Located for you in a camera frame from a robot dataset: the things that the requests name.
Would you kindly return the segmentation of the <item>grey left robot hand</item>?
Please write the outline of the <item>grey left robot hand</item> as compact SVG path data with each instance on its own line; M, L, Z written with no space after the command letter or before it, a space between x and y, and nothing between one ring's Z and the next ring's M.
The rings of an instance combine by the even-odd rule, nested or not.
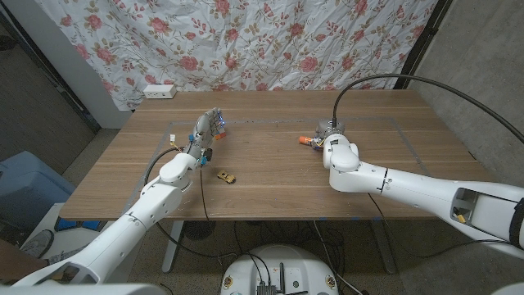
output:
M202 116L196 122L191 133L190 141L186 153L197 160L202 158L204 151L211 147L215 140L225 136L225 122L222 116L222 110L215 107Z

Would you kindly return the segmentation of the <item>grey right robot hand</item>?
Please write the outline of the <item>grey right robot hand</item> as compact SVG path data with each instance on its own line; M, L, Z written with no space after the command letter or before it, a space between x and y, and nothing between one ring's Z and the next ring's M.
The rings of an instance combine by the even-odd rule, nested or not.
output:
M345 132L345 125L337 122L335 127L332 126L332 120L320 120L315 129L315 136L313 137L311 146L315 150L323 149L325 139L332 134L343 134Z

